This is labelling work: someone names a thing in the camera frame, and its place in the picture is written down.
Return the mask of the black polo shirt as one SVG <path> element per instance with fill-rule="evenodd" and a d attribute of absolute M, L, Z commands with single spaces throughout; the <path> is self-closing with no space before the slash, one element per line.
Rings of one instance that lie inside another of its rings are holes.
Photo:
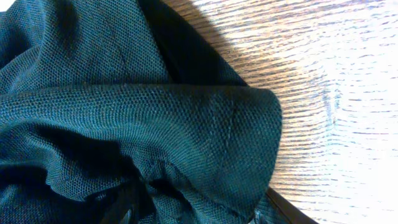
<path fill-rule="evenodd" d="M 16 1 L 1 13 L 1 222 L 281 223 L 282 128 L 160 1 Z"/>

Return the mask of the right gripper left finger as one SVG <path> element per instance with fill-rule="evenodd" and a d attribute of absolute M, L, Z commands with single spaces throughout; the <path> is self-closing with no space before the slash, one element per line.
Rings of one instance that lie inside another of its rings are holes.
<path fill-rule="evenodd" d="M 138 224 L 139 187 L 127 182 L 111 192 L 111 204 L 105 210 L 99 224 Z"/>

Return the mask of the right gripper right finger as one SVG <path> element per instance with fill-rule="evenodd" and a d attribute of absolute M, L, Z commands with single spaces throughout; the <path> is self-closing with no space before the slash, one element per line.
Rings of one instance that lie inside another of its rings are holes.
<path fill-rule="evenodd" d="M 269 187 L 254 211 L 254 224 L 318 224 Z"/>

